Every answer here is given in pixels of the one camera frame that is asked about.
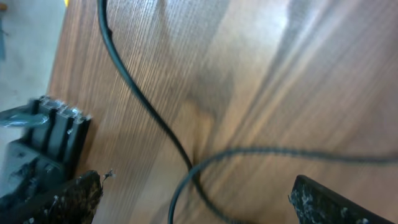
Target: black plastic part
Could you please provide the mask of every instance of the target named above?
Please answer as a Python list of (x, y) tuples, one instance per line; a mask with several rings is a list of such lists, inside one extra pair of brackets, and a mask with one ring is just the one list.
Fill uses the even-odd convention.
[(49, 121), (25, 128), (20, 139), (7, 145), (0, 213), (73, 178), (90, 125), (90, 117), (47, 96), (30, 100), (26, 113), (44, 114)]
[[(29, 100), (26, 112), (29, 113), (29, 114), (37, 114), (37, 110), (39, 108), (39, 103), (40, 103), (39, 99), (31, 99), (31, 100)], [(22, 135), (22, 140), (24, 142), (31, 142), (32, 135), (33, 135), (33, 128), (26, 128), (24, 130), (23, 135)]]
[(46, 125), (44, 128), (34, 128), (33, 129), (33, 135), (32, 135), (32, 140), (31, 140), (31, 146), (42, 152), (46, 153), (47, 152), (47, 146), (49, 144), (49, 139), (51, 134), (53, 133), (52, 129), (55, 125), (55, 113), (57, 112), (57, 109), (55, 108), (49, 108), (44, 106), (42, 103), (39, 105), (39, 110), (37, 113), (40, 114), (47, 114), (49, 116), (49, 119), (51, 122), (49, 125)]
[(72, 126), (73, 118), (57, 113), (55, 120), (52, 132), (60, 134), (51, 135), (47, 154), (57, 161), (62, 161), (69, 137), (68, 130)]
[(392, 224), (304, 175), (297, 176), (289, 201), (301, 224)]

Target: wooden table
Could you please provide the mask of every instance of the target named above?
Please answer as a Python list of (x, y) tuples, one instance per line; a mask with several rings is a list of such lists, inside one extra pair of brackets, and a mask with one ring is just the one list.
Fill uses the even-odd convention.
[[(194, 163), (230, 146), (398, 153), (397, 1), (108, 4), (121, 57)], [(93, 116), (79, 172), (117, 173), (94, 223), (165, 223), (187, 170), (108, 57), (96, 1), (70, 3), (48, 93)], [(298, 174), (398, 222), (397, 171), (249, 156), (201, 181), (228, 214), (259, 223), (298, 223), (287, 200)], [(175, 220), (220, 222), (192, 186)]]

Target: floor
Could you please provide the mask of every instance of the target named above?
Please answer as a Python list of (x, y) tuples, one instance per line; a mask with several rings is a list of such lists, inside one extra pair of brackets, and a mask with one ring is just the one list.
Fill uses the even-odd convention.
[[(65, 15), (62, 0), (1, 0), (0, 111), (45, 94)], [(20, 130), (0, 128), (0, 166), (5, 146)]]

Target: dusty black piece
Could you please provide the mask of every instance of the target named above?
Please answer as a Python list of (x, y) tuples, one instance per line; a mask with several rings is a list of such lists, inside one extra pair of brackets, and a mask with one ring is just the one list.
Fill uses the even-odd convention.
[(289, 201), (301, 224), (392, 224), (304, 175), (297, 176)]
[(91, 223), (102, 194), (100, 176), (91, 170), (0, 214), (0, 220), (1, 223)]

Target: black cable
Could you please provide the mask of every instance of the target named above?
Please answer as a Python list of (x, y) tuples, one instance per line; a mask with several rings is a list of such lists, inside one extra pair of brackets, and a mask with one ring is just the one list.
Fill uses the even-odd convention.
[[(104, 44), (106, 49), (108, 50), (109, 56), (111, 57), (113, 63), (115, 64), (117, 70), (119, 70), (120, 75), (123, 77), (123, 80), (129, 86), (131, 91), (135, 94), (138, 100), (144, 105), (145, 109), (148, 113), (155, 119), (155, 121), (159, 124), (159, 126), (166, 132), (166, 134), (170, 137), (172, 142), (177, 147), (178, 152), (180, 153), (182, 159), (184, 160), (185, 164), (188, 167), (188, 170), (192, 169), (192, 163), (189, 160), (187, 153), (185, 152), (183, 146), (181, 145), (180, 141), (174, 134), (174, 132), (170, 129), (170, 127), (166, 124), (166, 122), (160, 117), (158, 112), (156, 112), (155, 108), (151, 105), (148, 99), (142, 94), (139, 87), (136, 85), (134, 80), (131, 78), (129, 72), (127, 71), (126, 67), (124, 66), (118, 51), (116, 50), (114, 43), (112, 41), (112, 31), (108, 26), (108, 20), (106, 18), (106, 0), (98, 0), (98, 23), (99, 29), (101, 31), (102, 38), (104, 40)], [(210, 201), (207, 197), (206, 193), (203, 191), (198, 178), (193, 179), (193, 183), (195, 184), (196, 190), (199, 193), (199, 196), (203, 199), (206, 203), (206, 206), (213, 211), (218, 217), (224, 220), (227, 223), (244, 223), (239, 220), (233, 220), (232, 218), (228, 218), (224, 215), (220, 210), (216, 208), (216, 206)]]
[(291, 156), (299, 157), (304, 159), (316, 159), (324, 161), (334, 161), (334, 162), (344, 162), (344, 163), (370, 163), (370, 164), (396, 164), (398, 163), (398, 158), (376, 158), (376, 157), (356, 157), (356, 156), (337, 156), (334, 154), (329, 154), (320, 151), (305, 151), (298, 149), (288, 149), (281, 147), (252, 147), (252, 148), (237, 148), (231, 149), (224, 152), (217, 153), (216, 155), (204, 160), (198, 165), (194, 166), (185, 178), (178, 185), (174, 192), (172, 201), (169, 207), (169, 218), (168, 224), (173, 224), (174, 210), (177, 205), (178, 196), (181, 194), (183, 188), (189, 183), (189, 181), (197, 175), (199, 172), (208, 167), (212, 162), (218, 162), (224, 158), (241, 155), (253, 155), (253, 154), (274, 154), (279, 156)]
[(145, 109), (149, 112), (149, 114), (155, 119), (155, 121), (159, 124), (159, 126), (166, 132), (166, 134), (170, 137), (172, 142), (177, 147), (178, 152), (182, 156), (184, 162), (186, 163), (189, 173), (187, 176), (181, 181), (178, 185), (172, 201), (170, 203), (169, 208), (169, 219), (168, 223), (173, 224), (174, 211), (175, 206), (177, 204), (178, 196), (181, 194), (182, 189), (189, 183), (191, 179), (193, 179), (193, 183), (203, 201), (206, 203), (206, 206), (219, 218), (221, 218), (226, 223), (248, 223), (244, 221), (235, 220), (233, 218), (229, 218), (220, 210), (218, 210), (213, 203), (210, 202), (206, 193), (203, 191), (199, 180), (197, 178), (200, 171), (208, 167), (212, 162), (219, 161), (224, 159), (225, 157), (235, 156), (237, 154), (275, 154), (280, 156), (292, 156), (292, 157), (301, 157), (306, 159), (318, 159), (325, 161), (335, 161), (335, 162), (346, 162), (346, 163), (371, 163), (371, 164), (390, 164), (390, 163), (398, 163), (397, 158), (375, 158), (375, 157), (354, 157), (354, 156), (337, 156), (325, 152), (320, 151), (305, 151), (305, 150), (297, 150), (297, 149), (287, 149), (280, 147), (251, 147), (251, 148), (237, 148), (231, 149), (224, 152), (220, 152), (213, 157), (204, 160), (199, 163), (195, 167), (192, 166), (192, 163), (189, 160), (187, 153), (185, 152), (183, 146), (180, 141), (170, 129), (170, 127), (166, 124), (166, 122), (160, 117), (158, 112), (154, 109), (154, 107), (150, 104), (148, 99), (142, 94), (134, 80), (131, 78), (129, 72), (124, 66), (118, 51), (116, 50), (113, 41), (112, 41), (112, 32), (108, 27), (108, 20), (106, 18), (106, 0), (98, 0), (98, 22), (99, 28), (101, 30), (101, 35), (103, 37), (105, 46), (108, 50), (109, 56), (112, 58), (116, 68), (119, 70), (121, 76), (123, 77), (126, 84), (129, 86), (131, 91), (137, 96), (139, 101), (144, 105)]

